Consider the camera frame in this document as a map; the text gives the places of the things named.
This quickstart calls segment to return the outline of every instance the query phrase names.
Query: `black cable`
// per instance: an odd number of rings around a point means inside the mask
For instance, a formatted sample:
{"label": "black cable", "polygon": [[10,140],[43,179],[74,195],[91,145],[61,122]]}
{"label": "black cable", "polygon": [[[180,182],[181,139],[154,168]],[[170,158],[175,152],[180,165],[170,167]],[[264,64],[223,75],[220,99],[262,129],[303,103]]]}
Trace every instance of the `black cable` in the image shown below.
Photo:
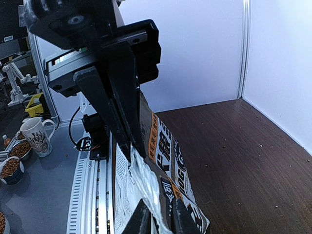
{"label": "black cable", "polygon": [[[74,141],[74,139],[73,139],[73,137],[72,137],[72,132],[71,132],[72,122],[73,122],[73,120],[74,120],[74,118],[75,118],[75,116],[76,116],[76,114],[78,113],[79,110],[80,110],[80,107],[78,107],[78,109],[75,111],[75,113],[73,114],[72,118],[71,118],[70,121],[69,121],[68,133],[69,133],[69,138],[70,138],[70,140],[71,140],[72,143],[76,146],[77,150],[79,150],[79,151],[85,151],[85,150],[89,149],[91,146],[85,146],[85,147],[79,146],[79,145]],[[89,138],[89,137],[84,137],[84,138],[80,139],[80,140],[78,141],[78,143],[81,144],[83,140],[91,140],[91,138]]]}

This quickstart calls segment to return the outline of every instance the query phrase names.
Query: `white mug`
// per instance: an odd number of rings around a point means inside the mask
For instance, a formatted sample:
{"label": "white mug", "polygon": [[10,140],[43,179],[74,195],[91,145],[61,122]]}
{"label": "white mug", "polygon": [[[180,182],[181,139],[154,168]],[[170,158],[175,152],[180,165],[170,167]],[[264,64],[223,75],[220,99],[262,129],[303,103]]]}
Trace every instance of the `white mug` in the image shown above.
{"label": "white mug", "polygon": [[[46,123],[53,124],[53,131],[49,136],[44,129]],[[53,147],[50,140],[55,132],[55,124],[52,120],[47,119],[41,122],[41,118],[39,117],[31,118],[22,124],[20,131],[39,157],[46,157],[52,152]]]}

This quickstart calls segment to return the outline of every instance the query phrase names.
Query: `yellow container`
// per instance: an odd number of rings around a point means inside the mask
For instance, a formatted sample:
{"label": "yellow container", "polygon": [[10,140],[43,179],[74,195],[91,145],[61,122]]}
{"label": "yellow container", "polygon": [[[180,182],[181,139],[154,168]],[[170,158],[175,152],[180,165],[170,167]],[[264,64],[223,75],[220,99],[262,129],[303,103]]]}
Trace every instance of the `yellow container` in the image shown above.
{"label": "yellow container", "polygon": [[28,114],[30,115],[30,117],[36,117],[36,116],[38,116],[38,114],[43,113],[42,104],[39,104],[39,105],[30,107],[30,106],[32,106],[32,105],[35,103],[35,99],[39,99],[39,97],[40,97],[41,95],[43,95],[43,93],[34,95],[34,96],[30,99],[30,102],[28,103],[28,105],[27,105],[27,107],[26,107],[26,109],[25,109],[25,112],[28,112]]}

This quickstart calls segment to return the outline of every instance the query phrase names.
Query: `white backdrop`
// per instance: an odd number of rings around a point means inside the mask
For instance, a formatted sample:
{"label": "white backdrop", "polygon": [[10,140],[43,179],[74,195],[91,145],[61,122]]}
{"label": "white backdrop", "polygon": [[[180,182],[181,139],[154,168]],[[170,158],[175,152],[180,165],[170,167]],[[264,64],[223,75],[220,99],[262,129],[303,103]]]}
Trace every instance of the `white backdrop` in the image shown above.
{"label": "white backdrop", "polygon": [[[155,112],[236,99],[242,41],[242,1],[127,0],[125,24],[153,19],[162,48],[159,78],[142,85]],[[39,39],[42,58],[59,50]],[[61,121],[68,121],[78,98],[52,91]]]}
{"label": "white backdrop", "polygon": [[244,98],[312,154],[312,1],[253,0]]}

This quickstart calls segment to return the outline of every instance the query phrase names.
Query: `cereal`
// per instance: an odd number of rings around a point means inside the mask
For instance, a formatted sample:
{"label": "cereal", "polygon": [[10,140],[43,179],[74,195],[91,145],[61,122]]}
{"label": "cereal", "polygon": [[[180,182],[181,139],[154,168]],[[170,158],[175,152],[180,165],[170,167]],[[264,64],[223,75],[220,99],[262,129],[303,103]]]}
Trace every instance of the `cereal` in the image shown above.
{"label": "cereal", "polygon": [[25,139],[23,133],[22,133],[22,132],[19,132],[18,140],[23,140],[23,139]]}
{"label": "cereal", "polygon": [[16,169],[20,166],[20,161],[18,159],[10,159],[6,162],[5,166],[3,167],[3,170],[1,172],[1,178],[7,178],[11,176]]}
{"label": "cereal", "polygon": [[30,150],[30,148],[31,148],[31,146],[28,142],[24,142],[22,144],[19,144],[16,147],[14,147],[14,149],[10,153],[10,157],[16,156],[16,157],[21,158]]}
{"label": "cereal", "polygon": [[5,228],[5,217],[2,212],[0,212],[0,234],[4,233],[4,228]]}

